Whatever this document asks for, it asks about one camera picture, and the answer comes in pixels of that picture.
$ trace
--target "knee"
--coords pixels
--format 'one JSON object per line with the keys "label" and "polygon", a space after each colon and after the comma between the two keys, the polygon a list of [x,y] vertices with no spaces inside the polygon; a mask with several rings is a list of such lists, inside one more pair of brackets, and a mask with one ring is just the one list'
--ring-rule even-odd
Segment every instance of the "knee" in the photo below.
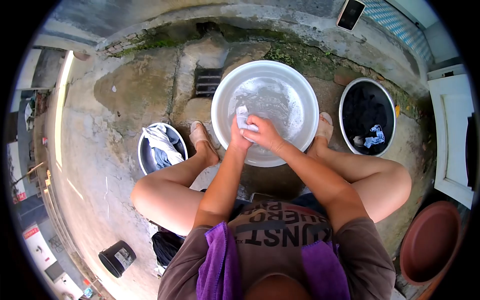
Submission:
{"label": "knee", "polygon": [[143,177],[137,181],[130,193],[130,199],[132,200],[135,209],[142,215],[144,214],[145,207],[148,205],[148,194],[151,190],[150,180],[147,177]]}
{"label": "knee", "polygon": [[395,165],[390,170],[392,176],[392,181],[397,187],[396,190],[400,195],[402,204],[405,203],[410,196],[410,191],[412,188],[412,178],[408,170],[401,164],[395,163]]}

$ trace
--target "concrete floor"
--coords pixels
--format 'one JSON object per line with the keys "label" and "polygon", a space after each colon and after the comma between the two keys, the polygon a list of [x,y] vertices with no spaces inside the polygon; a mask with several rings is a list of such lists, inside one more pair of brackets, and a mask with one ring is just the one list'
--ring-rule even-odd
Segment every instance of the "concrete floor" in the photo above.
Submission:
{"label": "concrete floor", "polygon": [[[52,176],[74,242],[117,300],[155,299],[160,283],[154,271],[155,255],[148,222],[130,201],[130,192],[143,175],[137,159],[141,128],[169,121],[188,143],[191,156],[194,149],[188,130],[193,120],[200,120],[223,155],[211,125],[211,99],[193,98],[194,70],[223,68],[226,74],[236,66],[261,59],[269,49],[267,42],[227,43],[213,35],[184,48],[156,48],[121,59],[73,59],[63,109],[48,112],[47,136],[52,161],[58,161],[55,148],[61,149],[61,163],[52,163]],[[307,80],[317,95],[320,110],[327,111],[334,119],[330,147],[349,151],[337,117],[344,87],[314,76],[308,76]],[[54,98],[51,108],[57,107],[55,101]],[[60,140],[55,137],[57,113],[61,113],[61,119],[57,119],[61,120]],[[422,147],[422,132],[414,119],[400,114],[394,143],[384,156],[407,167],[413,179],[407,203],[377,224],[392,258],[433,177],[425,168],[427,155]],[[202,172],[192,188],[206,188],[217,169],[214,166]],[[303,190],[303,183],[287,165],[276,168],[246,165],[239,197],[249,199],[253,192],[263,192],[291,199]],[[137,255],[135,263],[119,279],[103,267],[97,256],[118,240],[126,241]]]}

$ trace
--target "leg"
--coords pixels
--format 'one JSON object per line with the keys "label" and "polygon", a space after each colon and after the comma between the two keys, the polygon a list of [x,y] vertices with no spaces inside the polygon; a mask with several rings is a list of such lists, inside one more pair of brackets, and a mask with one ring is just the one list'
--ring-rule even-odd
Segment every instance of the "leg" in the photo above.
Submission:
{"label": "leg", "polygon": [[307,155],[321,160],[350,182],[359,194],[370,218],[376,223],[407,201],[412,181],[399,163],[374,156],[336,152],[328,148],[333,126],[322,116],[319,129]]}
{"label": "leg", "polygon": [[141,178],[131,194],[133,205],[143,216],[184,236],[192,229],[204,194],[189,187],[200,172],[218,163],[207,141],[198,141],[195,147],[197,153],[191,158]]}

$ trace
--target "brown t-shirt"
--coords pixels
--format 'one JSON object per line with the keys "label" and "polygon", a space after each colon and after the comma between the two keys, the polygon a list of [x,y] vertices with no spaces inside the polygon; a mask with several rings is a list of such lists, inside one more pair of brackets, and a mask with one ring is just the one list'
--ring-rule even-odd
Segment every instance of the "brown t-shirt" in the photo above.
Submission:
{"label": "brown t-shirt", "polygon": [[[305,207],[287,202],[252,204],[229,222],[237,245],[242,290],[270,274],[284,274],[308,290],[301,247],[333,239],[347,276],[352,299],[390,299],[395,269],[369,218],[346,223],[332,237],[328,219]],[[159,300],[197,299],[198,269],[205,261],[205,233],[211,226],[192,229],[163,274]]]}

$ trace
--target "hand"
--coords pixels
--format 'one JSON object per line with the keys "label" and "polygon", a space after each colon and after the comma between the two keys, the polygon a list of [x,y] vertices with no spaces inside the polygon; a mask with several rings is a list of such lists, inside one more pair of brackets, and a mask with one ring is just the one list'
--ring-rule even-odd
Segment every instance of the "hand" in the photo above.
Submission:
{"label": "hand", "polygon": [[239,127],[237,124],[237,115],[233,117],[232,127],[230,129],[230,135],[232,137],[230,139],[230,144],[228,145],[229,149],[230,147],[232,147],[234,149],[245,151],[246,153],[248,148],[250,148],[253,145],[252,142],[248,141],[240,134]]}
{"label": "hand", "polygon": [[269,119],[262,119],[255,115],[249,115],[247,124],[254,124],[258,127],[258,132],[253,132],[247,129],[240,129],[240,133],[263,148],[272,151],[274,154],[278,154],[280,149],[286,143],[286,141],[278,134],[273,126],[272,121]]}

